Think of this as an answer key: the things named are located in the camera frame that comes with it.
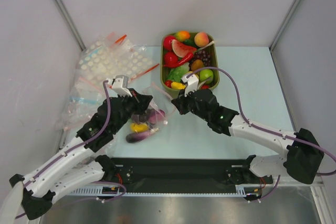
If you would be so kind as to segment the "dark purple toy grapes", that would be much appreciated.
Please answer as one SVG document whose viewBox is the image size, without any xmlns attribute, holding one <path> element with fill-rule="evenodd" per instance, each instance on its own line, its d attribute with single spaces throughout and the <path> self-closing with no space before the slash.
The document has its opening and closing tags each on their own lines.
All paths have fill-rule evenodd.
<svg viewBox="0 0 336 224">
<path fill-rule="evenodd" d="M 131 121 L 135 124 L 146 124 L 149 126 L 150 125 L 149 117 L 150 115 L 148 113 L 141 115 L 134 114 L 131 116 Z"/>
</svg>

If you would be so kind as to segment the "yellow toy lemon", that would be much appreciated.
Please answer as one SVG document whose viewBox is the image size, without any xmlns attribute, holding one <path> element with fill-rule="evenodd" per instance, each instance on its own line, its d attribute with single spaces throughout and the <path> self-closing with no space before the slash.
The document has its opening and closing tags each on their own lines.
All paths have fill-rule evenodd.
<svg viewBox="0 0 336 224">
<path fill-rule="evenodd" d="M 149 129 L 149 126 L 146 123 L 131 123 L 130 124 L 130 130 L 133 133 L 141 133 L 141 132 L 145 132 Z"/>
</svg>

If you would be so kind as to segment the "purple toy eggplant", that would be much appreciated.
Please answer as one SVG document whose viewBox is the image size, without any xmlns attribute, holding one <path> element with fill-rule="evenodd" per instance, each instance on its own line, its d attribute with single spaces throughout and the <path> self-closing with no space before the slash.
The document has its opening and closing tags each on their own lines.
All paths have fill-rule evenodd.
<svg viewBox="0 0 336 224">
<path fill-rule="evenodd" d="M 131 134 L 128 134 L 125 137 L 125 140 L 126 140 L 127 143 L 131 143 L 131 144 L 138 143 L 138 142 L 154 135 L 158 130 L 159 130 L 159 128 L 154 128 L 154 129 L 146 130 L 146 131 L 143 131 L 143 132 L 140 132 L 140 133 L 131 133 Z"/>
</svg>

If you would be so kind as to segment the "pink toy onion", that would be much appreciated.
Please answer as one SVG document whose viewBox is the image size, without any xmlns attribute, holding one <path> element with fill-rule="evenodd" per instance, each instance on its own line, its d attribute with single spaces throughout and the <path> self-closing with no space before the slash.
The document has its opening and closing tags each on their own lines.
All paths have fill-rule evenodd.
<svg viewBox="0 0 336 224">
<path fill-rule="evenodd" d="M 165 112 L 163 110 L 148 109 L 146 111 L 146 121 L 150 124 L 157 124 L 165 119 Z"/>
</svg>

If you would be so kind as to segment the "clear zip top bag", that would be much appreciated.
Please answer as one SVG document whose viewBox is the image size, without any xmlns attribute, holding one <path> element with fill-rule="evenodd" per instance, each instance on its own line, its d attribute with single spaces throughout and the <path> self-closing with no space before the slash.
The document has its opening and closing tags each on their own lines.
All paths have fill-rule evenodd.
<svg viewBox="0 0 336 224">
<path fill-rule="evenodd" d="M 174 105 L 171 103 L 173 98 L 167 92 L 160 89 L 154 82 L 152 82 L 149 87 L 145 88 L 142 94 L 151 95 L 153 97 L 146 111 L 148 109 L 155 109 L 157 111 L 163 110 L 165 112 L 165 119 L 162 122 L 157 123 L 155 125 L 153 124 L 149 125 L 149 130 L 154 128 L 159 128 L 159 130 L 161 130 L 162 128 L 168 125 L 169 117 L 176 110 Z"/>
</svg>

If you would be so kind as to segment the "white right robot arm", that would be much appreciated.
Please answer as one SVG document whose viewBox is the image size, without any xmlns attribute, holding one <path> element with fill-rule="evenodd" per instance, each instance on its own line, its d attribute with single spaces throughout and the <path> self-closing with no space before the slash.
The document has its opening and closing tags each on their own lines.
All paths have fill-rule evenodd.
<svg viewBox="0 0 336 224">
<path fill-rule="evenodd" d="M 242 169 L 245 181 L 254 183 L 260 177 L 275 174 L 290 176 L 303 184 L 313 183 L 324 153 L 309 130 L 290 132 L 259 126 L 245 120 L 241 113 L 220 105 L 209 89 L 188 95 L 181 91 L 172 104 L 180 114 L 191 112 L 198 116 L 218 134 L 244 138 L 276 152 L 273 156 L 250 156 L 248 166 Z"/>
</svg>

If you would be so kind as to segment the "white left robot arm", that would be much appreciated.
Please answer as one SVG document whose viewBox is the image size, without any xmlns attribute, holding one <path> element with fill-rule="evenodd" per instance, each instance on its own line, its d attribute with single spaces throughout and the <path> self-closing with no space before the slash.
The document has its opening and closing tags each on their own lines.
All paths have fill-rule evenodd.
<svg viewBox="0 0 336 224">
<path fill-rule="evenodd" d="M 27 218 L 41 217 L 56 201 L 79 187 L 113 181 L 116 166 L 107 155 L 97 156 L 77 171 L 72 168 L 110 143 L 131 116 L 146 111 L 152 99 L 151 95 L 139 94 L 134 89 L 130 96 L 105 99 L 91 120 L 46 164 L 30 174 L 12 176 L 11 186 L 19 182 L 24 185 L 21 206 Z"/>
</svg>

